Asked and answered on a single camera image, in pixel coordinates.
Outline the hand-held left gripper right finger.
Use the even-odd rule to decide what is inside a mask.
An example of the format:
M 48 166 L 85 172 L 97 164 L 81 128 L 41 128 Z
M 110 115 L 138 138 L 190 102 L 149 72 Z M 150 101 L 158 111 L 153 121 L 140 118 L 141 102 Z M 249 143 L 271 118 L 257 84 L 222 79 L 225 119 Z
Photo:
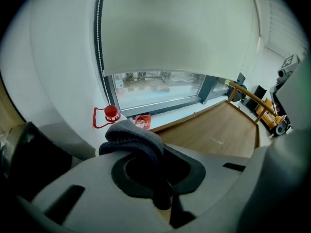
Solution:
M 179 228 L 201 216 L 231 188 L 248 158 L 164 146 L 168 181 L 173 187 L 170 224 Z

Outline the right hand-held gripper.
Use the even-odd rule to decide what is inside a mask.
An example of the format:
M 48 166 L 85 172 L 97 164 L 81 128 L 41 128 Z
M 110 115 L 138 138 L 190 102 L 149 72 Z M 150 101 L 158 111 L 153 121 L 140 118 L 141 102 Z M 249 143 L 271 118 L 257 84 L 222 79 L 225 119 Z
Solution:
M 297 69 L 300 64 L 300 59 L 296 54 L 286 58 L 282 66 L 277 71 L 276 84 L 270 88 L 271 99 L 275 98 L 276 92 L 284 85 L 289 79 L 293 72 Z

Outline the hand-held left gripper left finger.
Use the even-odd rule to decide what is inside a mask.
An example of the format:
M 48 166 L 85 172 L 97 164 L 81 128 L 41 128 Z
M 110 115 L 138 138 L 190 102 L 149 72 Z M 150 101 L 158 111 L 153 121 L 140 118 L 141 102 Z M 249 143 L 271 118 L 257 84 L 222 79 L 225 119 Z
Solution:
M 44 187 L 32 204 L 47 212 L 70 186 L 78 185 L 84 192 L 63 223 L 74 232 L 165 233 L 172 230 L 151 199 L 130 197 L 113 182 L 113 165 L 127 155 L 127 152 L 115 152 L 81 162 Z

